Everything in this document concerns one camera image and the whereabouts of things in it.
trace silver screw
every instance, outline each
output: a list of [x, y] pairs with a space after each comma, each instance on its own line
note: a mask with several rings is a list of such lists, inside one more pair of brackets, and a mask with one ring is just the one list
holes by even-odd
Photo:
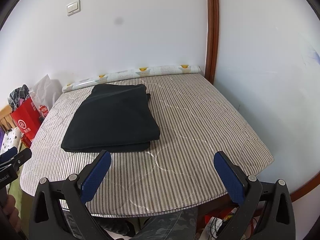
[[39, 182], [40, 182], [40, 184], [44, 184], [46, 181], [47, 181], [46, 178], [42, 178]]
[[71, 174], [69, 176], [69, 180], [71, 180], [71, 181], [75, 180], [76, 178], [77, 178], [77, 174]]
[[278, 182], [279, 182], [279, 184], [280, 184], [281, 186], [284, 186], [284, 185], [285, 185], [285, 181], [284, 181], [283, 179], [280, 179]]
[[256, 181], [256, 180], [257, 180], [256, 176], [253, 176], [253, 175], [249, 175], [249, 176], [248, 176], [248, 179], [249, 179], [250, 181]]

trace wooden headboard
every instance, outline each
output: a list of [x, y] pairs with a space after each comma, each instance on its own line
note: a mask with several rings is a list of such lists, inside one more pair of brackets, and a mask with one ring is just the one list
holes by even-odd
[[6, 105], [0, 110], [0, 126], [5, 130], [17, 127], [14, 123], [10, 113], [12, 112], [11, 106]]

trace white plastic bag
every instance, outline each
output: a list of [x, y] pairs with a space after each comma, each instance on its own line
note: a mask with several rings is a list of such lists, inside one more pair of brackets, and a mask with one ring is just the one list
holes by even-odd
[[29, 95], [42, 117], [47, 116], [61, 94], [61, 87], [54, 83], [48, 75], [29, 90]]

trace light switch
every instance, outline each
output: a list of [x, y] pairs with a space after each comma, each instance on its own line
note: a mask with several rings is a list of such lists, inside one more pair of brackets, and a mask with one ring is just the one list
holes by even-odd
[[70, 16], [80, 11], [80, 0], [67, 5], [67, 15]]

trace red shopping bag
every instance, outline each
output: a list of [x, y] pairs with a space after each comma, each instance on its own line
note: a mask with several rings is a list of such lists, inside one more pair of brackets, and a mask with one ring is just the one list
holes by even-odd
[[40, 114], [31, 98], [25, 100], [22, 105], [10, 115], [18, 125], [20, 131], [23, 132], [30, 140], [36, 136], [41, 125], [39, 119]]

